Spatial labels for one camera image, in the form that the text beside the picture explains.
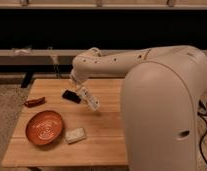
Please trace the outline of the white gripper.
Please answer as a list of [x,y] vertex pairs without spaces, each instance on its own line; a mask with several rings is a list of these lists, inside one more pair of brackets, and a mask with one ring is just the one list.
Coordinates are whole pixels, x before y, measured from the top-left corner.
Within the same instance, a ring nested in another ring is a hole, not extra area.
[[74,84],[75,90],[78,90],[87,80],[87,76],[84,73],[79,73],[75,69],[73,69],[70,73],[70,79]]

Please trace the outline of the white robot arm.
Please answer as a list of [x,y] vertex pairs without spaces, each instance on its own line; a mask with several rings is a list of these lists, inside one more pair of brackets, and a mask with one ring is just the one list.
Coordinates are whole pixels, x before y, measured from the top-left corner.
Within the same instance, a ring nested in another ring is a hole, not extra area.
[[103,56],[77,55],[71,79],[123,74],[120,95],[130,171],[197,171],[199,100],[207,89],[207,55],[189,46],[152,47]]

